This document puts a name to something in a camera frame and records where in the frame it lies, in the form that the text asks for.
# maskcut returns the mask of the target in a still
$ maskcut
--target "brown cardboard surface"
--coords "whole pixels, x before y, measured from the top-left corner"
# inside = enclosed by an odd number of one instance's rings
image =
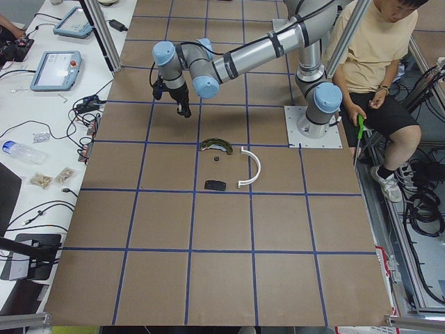
[[[444,3],[441,0],[429,0],[418,11],[416,30],[445,32]]]
[[[273,1],[137,3],[46,307],[54,325],[367,326],[391,312],[348,148],[288,148],[283,106],[305,105],[296,52],[210,100],[185,71],[188,119],[151,95],[156,42],[209,37],[227,51],[283,13]],[[199,151],[211,137],[234,153]],[[261,174],[238,189],[257,172],[241,146]]]
[[[64,326],[111,324],[124,252],[64,250],[45,310]]]

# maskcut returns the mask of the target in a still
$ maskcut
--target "metal frame pole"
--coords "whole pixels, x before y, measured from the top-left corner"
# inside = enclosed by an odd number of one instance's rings
[[[106,25],[99,2],[97,0],[79,0],[79,2],[96,36],[108,68],[111,72],[119,72],[122,69],[122,61]]]
[[[328,79],[334,76],[334,73],[339,66],[340,58],[348,48],[350,41],[353,39],[354,34],[362,20],[364,14],[368,10],[369,5],[373,0],[360,0],[354,8],[354,11],[345,27],[343,34],[340,37],[339,44],[335,47],[334,53],[326,67],[326,74]]]
[[[440,320],[389,316],[387,323],[391,327],[445,333],[445,321]]]
[[[48,325],[51,315],[47,312],[35,315],[1,315],[0,330],[28,326]]]

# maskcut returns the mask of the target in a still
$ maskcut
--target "water bottle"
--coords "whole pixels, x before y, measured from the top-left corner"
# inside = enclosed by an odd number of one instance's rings
[[[1,150],[30,165],[41,165],[47,154],[14,141],[0,141]]]

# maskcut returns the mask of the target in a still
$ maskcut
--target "human hand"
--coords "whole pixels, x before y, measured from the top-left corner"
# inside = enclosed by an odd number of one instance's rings
[[[21,29],[14,29],[13,31],[14,37],[16,40],[19,40],[20,38],[25,37],[25,30],[21,30]]]
[[[380,89],[376,91],[372,101],[369,101],[369,107],[372,109],[379,109],[382,106],[383,102],[385,101],[386,96],[387,96],[386,90]]]
[[[357,124],[357,118],[358,115],[362,115],[363,119],[366,120],[366,113],[360,106],[356,105],[355,103],[351,103],[346,107],[346,111],[348,112],[349,119],[352,123],[354,123],[354,126],[358,126]]]

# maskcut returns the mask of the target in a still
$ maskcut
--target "white sneaker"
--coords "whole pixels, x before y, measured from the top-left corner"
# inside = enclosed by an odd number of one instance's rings
[[[377,174],[377,170],[380,166],[371,167],[371,177],[380,185],[383,195],[391,202],[397,203],[402,200],[401,189],[397,185],[394,174],[390,175],[387,179],[380,177]]]

